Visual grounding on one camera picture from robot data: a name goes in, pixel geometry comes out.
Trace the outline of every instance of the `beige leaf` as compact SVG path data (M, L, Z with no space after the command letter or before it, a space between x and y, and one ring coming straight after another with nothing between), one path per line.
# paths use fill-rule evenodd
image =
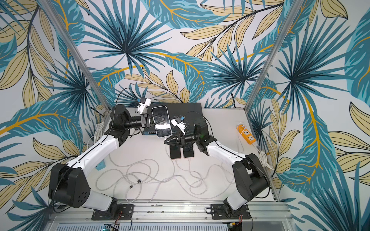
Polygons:
M343 150L341 150L337 147L335 148L335 155L336 156L341 156L341 155L344 155L344 154L348 154L348 152L345 152L345 151L343 151Z
M22 6L20 6L17 2L13 1L13 0L7 0L7 3L14 9L14 12L11 8L8 8L8 10L12 13L12 14L15 14L15 15L18 15L18 14L27 14L28 11L29 12L32 12L36 9L37 7L37 2L36 0L18 0L18 2L20 4L22 4Z
M36 140L35 137L33 138L32 143L33 148L40 156L43 156L51 160L60 160L62 158L67 157L58 147L40 143L39 141Z
M271 11L268 15L266 15L262 19L262 21L259 23L257 30L252 39L256 38L257 36L265 32L277 20L282 10L283 10L283 6L281 5L275 8L273 11Z
M36 102L35 91L33 89L32 71L30 67L28 68L28 78L26 83L24 84L22 96L25 108L28 108L35 104Z
M310 17L308 20L309 25L311 25L311 23L313 22L313 19L315 18L317 7L319 6L319 1L320 0L316 0L315 4L313 5L313 8L311 9Z
M163 89L161 86L155 84L138 84L138 87L148 89Z
M11 27L8 25L2 30L0 30L0 43L7 43L16 36L17 46L21 45L25 38L27 37L28 26L30 25L29 21L20 20L19 21L25 30L15 21L10 23Z
M196 29L190 32L180 32L180 33L185 38L203 39L203 38L209 38L215 35L219 35L228 27L229 27L228 25L215 25L215 26L205 27L201 29Z
M184 87L181 91L180 91L180 99L184 102L184 103L188 103L189 102L189 99L190 99L190 91Z
M286 113L284 111L286 110L286 107L288 104L286 103L285 106L283 107L283 110L281 111L282 115L280 117L280 134L279 137L283 135L283 132L285 131L286 128Z
M46 175L44 181L41 183L39 189L37 190L38 191L41 191L43 190L44 188L46 188L47 186L49 186L50 184L50 174L51 174L51 171L49 171L49 173Z
M270 157L271 157L272 167L275 168L276 160L277 160L277 153L275 153L275 150L271 147L269 141L266 140L266 142L267 142L267 149L269 150Z
M37 169L40 169L45 166L49 166L53 164L54 162L40 162L40 161L29 161L23 164L20 164L18 166L15 166L13 169L18 173L18 174L13 174L13 173L0 173L0 177L3 178L12 178L12 177L18 177L18 176L23 176L26 175L27 173L30 173L32 171L35 171Z
M352 102L349 106L349 112L357 127L370 136L370 115L358 109Z
M0 79L0 90L14 86L23 76L28 65L27 48L17 52Z
M39 80L38 78L34 76L33 81L36 84L37 91L39 92L39 94L42 96L44 100L47 100L52 96L51 91L48 88L44 87L44 83L41 82L41 80Z
M203 59L203 55L204 55L204 53L198 55L197 58L200 59L200 60L202 60Z
M237 20L237 19L240 19L246 16L247 14L253 13L252 9L248 7L244 7L244 14L242 14L242 6L234 6L234 9L233 9L232 6L217 7L217 6L206 6L206 5L201 4L201 7L207 10L211 10L215 15L218 15L218 16L228 15L228 17L224 20L224 22L234 21L234 20Z
M227 104L225 104L225 106L223 106L223 108L227 108L227 107L230 107L231 105L233 105L234 104L234 101L232 100L232 98L231 99L229 99L229 101L228 101L228 103Z
M128 80L134 80L134 81L140 81L140 82L145 82L145 83L148 83L148 84L151 84L152 82L147 79L147 78L143 78L141 75L138 75L138 74L128 74L128 75L125 75L125 79L128 79Z
M25 184L24 188L22 189L21 193L19 194L16 201L23 201L31 192L32 188L36 188L37 185L40 183L42 178L44 177L46 170L48 167L45 167L41 169L39 172L37 172L35 175L33 175L29 181Z
M103 105L101 105L101 104L96 105L96 107L95 107L95 110L98 110L98 111L101 111L101 110L103 110L103 109L104 109L104 107L103 107Z
M279 150L279 156L286 153L290 146L292 145L293 139L298 135L300 131L298 130L290 130L281 141L280 150Z
M337 158L338 164L341 166L344 173L356 170L358 162L360 168L370 162L370 154L368 153L349 153Z
M278 141L276 139L275 133L272 131L270 126L270 140L271 140L271 147L275 153L278 153Z
M43 29L44 34L46 35L47 39L49 40L51 46L53 47L53 49L55 49L54 37L53 37L53 33L51 31L49 19L47 18L45 12L42 9L40 9L39 12L40 12L39 15L40 15L41 28Z
M255 14L252 14L251 16L246 17L245 19L242 20L242 22L236 28L234 52L242 44L245 32L247 31L248 27L252 23L252 20L254 19L254 16L255 16Z
M174 71L170 71L168 74L167 74L167 77L166 77L166 82L167 82L167 86L169 88L169 90L174 94L174 95L177 95L177 91L179 90L179 85L177 84L177 82L175 81L175 78L174 78Z
M370 171L359 177L359 181L363 184L370 185Z
M178 99L157 99L157 101L161 103L181 103Z
M31 177L24 177L14 181L14 184L8 185L0 191L0 209L10 200L14 194L24 186Z
M243 105L247 104L247 102L245 102L242 98L235 98L235 101Z
M271 104L272 104L272 107L274 109L274 114L275 114L276 121L279 122L279 116L280 116L279 103L277 102L277 100L275 98L272 98L271 99Z
M155 83L159 84L160 86L162 86L162 87L163 87L163 89L166 89L166 90L167 90L167 88L163 85L162 80L161 80L158 76L156 76L156 75L155 75L155 74L153 74L153 73L148 74L144 67L142 68L142 70L144 71L144 74L145 74L149 79L151 79L153 82L155 82Z
M278 126L278 122L274 116L273 113L270 114L270 119L271 119L271 122L272 122L272 127L274 128L274 131L277 135L279 135L279 126Z
M330 139L332 139L333 144L335 145L370 150L369 144L363 142L361 139L347 132L329 131L329 136Z
M41 42L40 36L38 35L36 28L33 25L31 26L31 39L38 53L54 67L55 63L49 53L46 51L43 43Z
M94 111L94 115L95 115L97 123L101 123L100 114L98 112Z
M78 147L71 140L63 140L63 148L71 156L79 156Z
M226 52L227 46L231 44L232 32L234 30L235 24L226 30L223 36L217 43L217 58L222 56L222 52Z
M292 162L291 158L288 157L283 157L279 160L277 163L277 168L276 168L276 173L277 174L282 174L286 170L290 168L290 163Z
M348 19L346 8L338 0L321 0L321 11L327 18L342 17Z
M44 99L43 96L40 93L38 93L37 94L37 101L38 102L40 102L40 101L46 101L46 99Z
M150 94L159 96L161 98L176 98L174 95L164 91L148 91Z
M284 185L281 183L281 181L280 181L280 179L278 178L278 177L274 177L273 179L272 179L272 182L274 183L274 185L275 185L275 188L277 188L277 189L280 189L280 188L282 188Z
M215 41L216 38L212 38L210 39L209 41L207 42L204 42L204 43L200 43L200 44L197 44L195 46L193 46L192 48L190 48L190 50L186 53L186 55L189 55L189 56L197 56L208 44L210 43L213 43Z
M76 0L76 3L82 7L85 7L86 9L90 10L89 6L85 2L85 0Z
M211 62L213 59L213 43L211 43L204 52L203 61Z
M40 56L36 53L35 49L31 44L28 45L30 48L31 58L33 61L33 65L37 73L43 78L50 86L53 86L53 80L51 78L51 74L46 70L48 67L46 66L45 62L40 58Z
M285 0L265 0L265 6L274 6L283 3ZM263 5L262 0L252 0L254 5Z

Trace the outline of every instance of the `smartphone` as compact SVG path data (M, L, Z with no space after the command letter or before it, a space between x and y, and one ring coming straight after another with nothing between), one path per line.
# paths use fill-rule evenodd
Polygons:
M170 136L172 135L171 123L169 121L168 110L166 106L159 106L152 108L152 114L164 118L164 121L155 125L155 131L158 137Z
M169 146L169 156L171 157L171 159L180 159L181 158L180 147L170 145Z
M184 158L194 157L193 145L186 146L182 149Z

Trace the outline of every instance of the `orange power strip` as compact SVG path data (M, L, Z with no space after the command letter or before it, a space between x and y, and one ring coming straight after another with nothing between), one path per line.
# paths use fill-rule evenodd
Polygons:
M248 144L253 144L256 139L252 136L252 134L247 130L247 128L244 125L238 126L238 132L242 134L242 137L247 141Z

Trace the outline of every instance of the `phone screen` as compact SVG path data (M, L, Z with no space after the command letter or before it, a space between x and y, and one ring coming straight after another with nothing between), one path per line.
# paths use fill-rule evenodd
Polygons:
M152 108L152 114L164 118L164 121L155 125L155 131L158 137L170 136L172 135L171 123L169 121L168 110L166 106L159 106Z
M184 158L194 157L193 145L188 145L183 148Z

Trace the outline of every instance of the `black cable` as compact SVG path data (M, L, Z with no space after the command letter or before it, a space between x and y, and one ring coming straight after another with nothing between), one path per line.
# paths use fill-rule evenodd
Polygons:
M115 228L114 226L112 226L111 224L104 224L104 225L106 225L106 227L104 229L106 229L106 228L108 228L108 226L110 226L110 227L113 228L113 230L118 231L118 229Z
M253 217L250 216L250 218L252 219L252 228L250 229L250 231L252 231L253 230L253 226L254 226L254 222L253 222Z
M132 134L132 135L129 135L129 136L136 136L136 135L138 135L140 133L141 133L141 130L139 129L139 132L138 133L135 133L135 134Z
M128 216L129 218L130 218L130 221L131 221L131 225L130 225L130 228L128 229L128 231L130 231L131 230L131 228L132 228L132 217L130 217L129 215L127 215L127 214L124 214L124 213L122 213L123 215L126 215L126 216Z

